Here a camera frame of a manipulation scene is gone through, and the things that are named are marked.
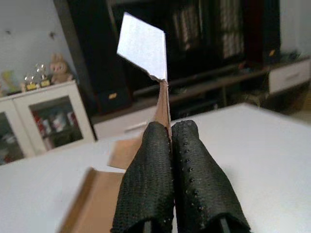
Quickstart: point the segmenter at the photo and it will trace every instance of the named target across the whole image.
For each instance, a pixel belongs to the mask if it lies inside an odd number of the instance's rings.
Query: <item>white drawer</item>
[[[269,75],[270,94],[304,83],[310,79],[310,60],[272,70]]]
[[[98,139],[142,131],[156,113],[156,106],[94,125]]]

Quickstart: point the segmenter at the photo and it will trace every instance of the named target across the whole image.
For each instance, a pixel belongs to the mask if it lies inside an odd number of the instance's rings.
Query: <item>stuffed bunny toy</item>
[[[53,73],[51,82],[53,84],[63,83],[72,80],[73,75],[68,73],[67,62],[61,54],[53,54],[50,69]]]

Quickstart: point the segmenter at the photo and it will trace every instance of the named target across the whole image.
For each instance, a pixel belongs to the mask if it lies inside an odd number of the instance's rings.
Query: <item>white table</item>
[[[254,233],[311,232],[310,126],[249,105],[190,118]],[[88,167],[123,172],[106,166],[120,138],[0,166],[0,232],[56,232]]]

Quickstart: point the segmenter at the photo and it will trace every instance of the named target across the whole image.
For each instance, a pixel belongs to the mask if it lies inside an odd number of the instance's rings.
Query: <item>white paper card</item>
[[[165,34],[129,13],[123,17],[117,54],[157,81],[167,80]]]

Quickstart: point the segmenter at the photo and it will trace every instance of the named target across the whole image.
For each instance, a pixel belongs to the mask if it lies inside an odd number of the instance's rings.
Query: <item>cardboard piece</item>
[[[59,232],[110,232],[123,175],[91,168]]]
[[[164,32],[125,13],[121,27],[118,54],[147,72],[152,79],[160,82],[157,108],[152,121],[157,121],[164,125],[168,129],[169,138],[171,139]],[[142,135],[136,139],[116,142],[108,165],[127,169],[141,146],[141,140]]]

